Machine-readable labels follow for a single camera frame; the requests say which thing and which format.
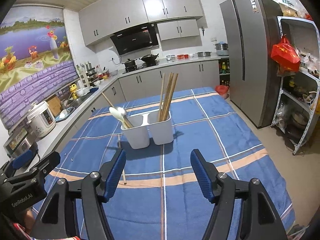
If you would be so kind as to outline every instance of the red plastic bag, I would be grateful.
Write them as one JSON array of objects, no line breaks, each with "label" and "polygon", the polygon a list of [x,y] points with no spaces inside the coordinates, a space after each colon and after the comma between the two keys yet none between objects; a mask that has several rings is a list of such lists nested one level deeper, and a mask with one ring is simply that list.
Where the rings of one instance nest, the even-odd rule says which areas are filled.
[{"label": "red plastic bag", "polygon": [[281,41],[278,44],[272,46],[271,58],[279,63],[282,72],[299,71],[300,57],[297,55],[285,35],[282,36]]},{"label": "red plastic bag", "polygon": [[229,87],[220,85],[220,86],[216,86],[215,90],[224,99],[226,99],[228,97],[227,93],[228,93]]}]

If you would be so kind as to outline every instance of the refrigerator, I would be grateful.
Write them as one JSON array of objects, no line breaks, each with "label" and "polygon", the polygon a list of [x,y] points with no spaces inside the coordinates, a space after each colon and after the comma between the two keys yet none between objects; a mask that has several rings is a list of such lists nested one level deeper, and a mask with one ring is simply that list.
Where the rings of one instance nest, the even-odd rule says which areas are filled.
[{"label": "refrigerator", "polygon": [[270,58],[272,45],[280,41],[281,8],[273,0],[226,0],[220,8],[229,49],[230,100],[257,128],[268,126],[281,81]]}]

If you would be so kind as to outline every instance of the wooden cutting board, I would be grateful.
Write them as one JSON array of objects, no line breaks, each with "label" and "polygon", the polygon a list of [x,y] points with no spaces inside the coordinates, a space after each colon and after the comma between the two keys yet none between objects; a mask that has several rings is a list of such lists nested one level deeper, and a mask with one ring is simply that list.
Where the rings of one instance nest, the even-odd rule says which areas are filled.
[{"label": "wooden cutting board", "polygon": [[60,99],[56,95],[53,95],[52,97],[50,97],[47,100],[47,103],[49,105],[49,108],[50,108],[53,116],[56,117],[61,112],[60,111],[60,104],[61,104]]}]

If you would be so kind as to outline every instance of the beige floor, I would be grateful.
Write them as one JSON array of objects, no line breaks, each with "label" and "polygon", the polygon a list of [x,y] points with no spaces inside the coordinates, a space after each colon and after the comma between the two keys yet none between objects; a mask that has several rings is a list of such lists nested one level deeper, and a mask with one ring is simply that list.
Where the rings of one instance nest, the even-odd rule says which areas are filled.
[{"label": "beige floor", "polygon": [[292,155],[276,128],[257,129],[229,99],[228,103],[263,143],[281,176],[287,182],[296,222],[307,225],[320,205],[320,149],[313,154]]}]

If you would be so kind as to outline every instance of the screw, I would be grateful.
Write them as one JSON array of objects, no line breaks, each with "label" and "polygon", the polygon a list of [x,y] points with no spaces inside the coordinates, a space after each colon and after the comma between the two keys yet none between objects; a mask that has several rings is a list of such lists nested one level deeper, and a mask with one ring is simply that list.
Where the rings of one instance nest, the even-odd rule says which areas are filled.
[{"label": "screw", "polygon": [[65,182],[66,182],[66,180],[65,180],[64,178],[58,179],[58,181],[57,181],[57,183],[58,183],[59,185],[62,185],[62,184],[65,183]]},{"label": "screw", "polygon": [[219,172],[218,176],[220,179],[225,179],[227,177],[227,174],[225,172]]},{"label": "screw", "polygon": [[260,184],[260,180],[257,179],[257,178],[253,178],[252,179],[252,183],[255,184],[255,185],[258,185],[258,184]]},{"label": "screw", "polygon": [[97,172],[97,171],[94,171],[94,172],[91,172],[90,173],[90,177],[91,178],[96,178],[96,177],[98,177],[99,176],[99,172]]}]

